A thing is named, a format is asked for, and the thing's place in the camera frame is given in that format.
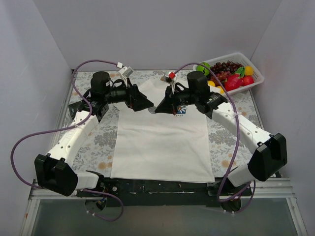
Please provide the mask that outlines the white t-shirt daisy print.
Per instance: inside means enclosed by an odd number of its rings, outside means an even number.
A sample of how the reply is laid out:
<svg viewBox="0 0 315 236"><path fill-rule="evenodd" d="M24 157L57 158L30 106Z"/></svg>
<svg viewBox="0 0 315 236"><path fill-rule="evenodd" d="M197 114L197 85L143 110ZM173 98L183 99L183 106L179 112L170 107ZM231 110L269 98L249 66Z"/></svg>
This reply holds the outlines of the white t-shirt daisy print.
<svg viewBox="0 0 315 236"><path fill-rule="evenodd" d="M116 108L111 178L214 182L206 116L194 105L177 115Z"/></svg>

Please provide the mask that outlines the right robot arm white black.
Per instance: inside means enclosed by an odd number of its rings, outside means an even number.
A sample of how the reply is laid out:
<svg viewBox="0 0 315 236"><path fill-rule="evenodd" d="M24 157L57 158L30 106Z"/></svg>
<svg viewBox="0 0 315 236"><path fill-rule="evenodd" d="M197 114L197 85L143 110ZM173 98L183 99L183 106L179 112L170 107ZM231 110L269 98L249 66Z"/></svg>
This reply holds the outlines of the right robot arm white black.
<svg viewBox="0 0 315 236"><path fill-rule="evenodd" d="M169 86L155 113L176 114L182 106L195 105L209 119L221 124L243 143L252 154L250 161L227 171L219 190L234 195L241 186L254 180L266 181L287 164L286 138L254 125L236 113L231 101L218 92L212 92L206 76L200 71L187 75L188 87L177 82L173 72L165 76Z"/></svg>

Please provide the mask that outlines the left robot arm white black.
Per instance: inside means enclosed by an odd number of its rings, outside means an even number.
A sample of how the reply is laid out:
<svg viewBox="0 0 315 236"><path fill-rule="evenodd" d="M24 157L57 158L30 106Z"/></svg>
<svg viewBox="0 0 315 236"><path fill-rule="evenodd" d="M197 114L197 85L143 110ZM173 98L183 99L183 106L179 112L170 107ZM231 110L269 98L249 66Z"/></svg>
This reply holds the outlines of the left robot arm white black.
<svg viewBox="0 0 315 236"><path fill-rule="evenodd" d="M74 105L74 128L67 130L46 155L39 154L34 161L40 187L64 196L81 189L88 189L95 197L104 193L105 185L99 181L101 174L92 171L76 173L72 165L82 144L108 111L109 104L121 102L135 112L153 107L153 103L129 78L112 82L109 73L94 73L84 99Z"/></svg>

